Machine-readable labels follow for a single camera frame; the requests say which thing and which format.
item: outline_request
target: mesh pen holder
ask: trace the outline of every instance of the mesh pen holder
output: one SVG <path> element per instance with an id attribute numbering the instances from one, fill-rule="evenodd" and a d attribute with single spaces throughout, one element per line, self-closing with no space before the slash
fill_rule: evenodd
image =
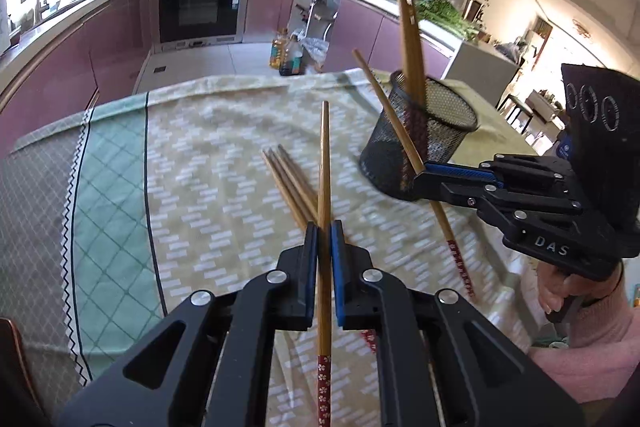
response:
<path id="1" fill-rule="evenodd" d="M 466 134 L 478 128 L 478 117 L 464 98 L 427 77 L 424 107 L 404 91 L 402 71 L 391 75 L 389 102 L 424 161 L 448 162 Z M 414 201 L 415 171 L 393 126 L 383 111 L 360 154 L 360 170 L 387 196 Z"/>

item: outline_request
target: pink sleeve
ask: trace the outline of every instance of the pink sleeve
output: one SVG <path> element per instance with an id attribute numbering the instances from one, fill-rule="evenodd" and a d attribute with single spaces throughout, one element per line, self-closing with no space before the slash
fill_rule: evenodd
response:
<path id="1" fill-rule="evenodd" d="M 532 348 L 531 358 L 576 401 L 617 396 L 640 361 L 640 309 L 624 283 L 571 323 L 570 349 Z"/>

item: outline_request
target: oven door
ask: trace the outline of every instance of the oven door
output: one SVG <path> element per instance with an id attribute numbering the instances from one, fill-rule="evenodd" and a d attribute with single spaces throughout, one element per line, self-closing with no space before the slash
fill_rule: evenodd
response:
<path id="1" fill-rule="evenodd" d="M 234 36 L 239 0 L 160 0 L 160 41 Z"/>

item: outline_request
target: metal rivet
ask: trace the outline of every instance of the metal rivet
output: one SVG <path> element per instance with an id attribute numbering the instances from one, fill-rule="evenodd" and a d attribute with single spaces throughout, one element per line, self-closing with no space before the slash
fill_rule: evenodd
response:
<path id="1" fill-rule="evenodd" d="M 287 280 L 287 274 L 282 270 L 273 270 L 267 274 L 267 280 L 271 284 L 279 284 Z"/>
<path id="2" fill-rule="evenodd" d="M 362 272 L 362 278 L 367 282 L 378 282 L 382 279 L 382 272 L 380 270 L 376 270 L 375 268 L 369 268 L 368 270 L 364 270 Z"/>
<path id="3" fill-rule="evenodd" d="M 458 302 L 458 292 L 446 288 L 438 292 L 438 301 L 442 304 L 455 304 Z"/>
<path id="4" fill-rule="evenodd" d="M 205 304 L 209 304 L 210 301 L 211 294 L 204 290 L 200 290 L 191 296 L 191 304 L 194 306 L 204 306 Z"/>

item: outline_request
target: hand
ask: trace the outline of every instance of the hand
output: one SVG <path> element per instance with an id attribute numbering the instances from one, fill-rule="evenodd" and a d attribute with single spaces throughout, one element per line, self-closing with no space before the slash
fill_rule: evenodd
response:
<path id="1" fill-rule="evenodd" d="M 620 281 L 622 263 L 606 281 L 595 282 L 576 274 L 567 276 L 557 267 L 540 261 L 538 263 L 538 302 L 545 313 L 560 311 L 564 298 L 569 295 L 584 295 L 588 299 L 602 299 L 610 295 Z"/>

